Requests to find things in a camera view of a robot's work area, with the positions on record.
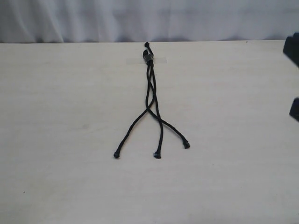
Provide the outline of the clear adhesive tape strip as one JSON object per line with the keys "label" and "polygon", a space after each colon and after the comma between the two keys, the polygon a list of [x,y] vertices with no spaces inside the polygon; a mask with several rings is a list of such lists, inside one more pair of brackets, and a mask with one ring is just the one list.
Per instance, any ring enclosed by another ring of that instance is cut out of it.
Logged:
{"label": "clear adhesive tape strip", "polygon": [[[158,57],[153,59],[154,63],[167,63],[167,59],[165,57]],[[126,64],[145,64],[146,61],[143,58],[127,58]]]}

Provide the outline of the white backdrop curtain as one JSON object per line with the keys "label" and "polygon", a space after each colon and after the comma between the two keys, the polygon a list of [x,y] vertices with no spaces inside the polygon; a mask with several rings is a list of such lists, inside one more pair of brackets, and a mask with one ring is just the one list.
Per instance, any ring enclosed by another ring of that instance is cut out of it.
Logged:
{"label": "white backdrop curtain", "polygon": [[174,42],[284,39],[296,0],[3,0],[0,40]]}

